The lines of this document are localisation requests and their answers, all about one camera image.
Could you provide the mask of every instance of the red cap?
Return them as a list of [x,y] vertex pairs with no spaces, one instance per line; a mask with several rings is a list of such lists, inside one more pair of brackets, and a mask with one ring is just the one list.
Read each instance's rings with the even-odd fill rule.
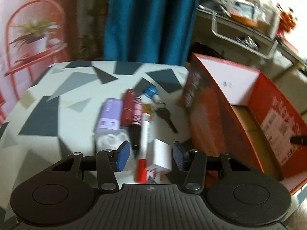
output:
[[140,184],[146,184],[147,182],[146,159],[139,160],[136,182]]

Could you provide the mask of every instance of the black key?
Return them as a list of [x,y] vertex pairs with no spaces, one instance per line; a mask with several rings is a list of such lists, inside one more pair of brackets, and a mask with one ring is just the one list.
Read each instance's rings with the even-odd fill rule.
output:
[[171,121],[171,113],[167,108],[160,107],[156,110],[156,113],[160,118],[164,119],[168,123],[169,127],[172,129],[174,133],[178,133],[176,127]]

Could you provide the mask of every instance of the shoebox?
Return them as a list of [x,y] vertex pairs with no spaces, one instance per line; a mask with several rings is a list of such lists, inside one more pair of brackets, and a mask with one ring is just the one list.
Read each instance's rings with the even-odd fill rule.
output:
[[[300,114],[263,73],[230,61],[193,54],[181,103],[196,149],[229,152],[279,180],[291,195],[307,182],[307,135]],[[217,179],[212,173],[211,180]]]

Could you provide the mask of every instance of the blue curtain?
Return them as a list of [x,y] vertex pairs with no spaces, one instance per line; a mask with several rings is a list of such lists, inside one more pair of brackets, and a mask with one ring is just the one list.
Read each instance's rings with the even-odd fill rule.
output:
[[105,60],[184,65],[199,0],[109,0]]

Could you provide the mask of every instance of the cardboard bottom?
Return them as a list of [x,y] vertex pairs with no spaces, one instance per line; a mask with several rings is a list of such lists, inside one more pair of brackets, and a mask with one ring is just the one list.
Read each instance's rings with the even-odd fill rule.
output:
[[264,173],[271,178],[283,179],[281,168],[260,125],[246,106],[232,106],[260,160]]

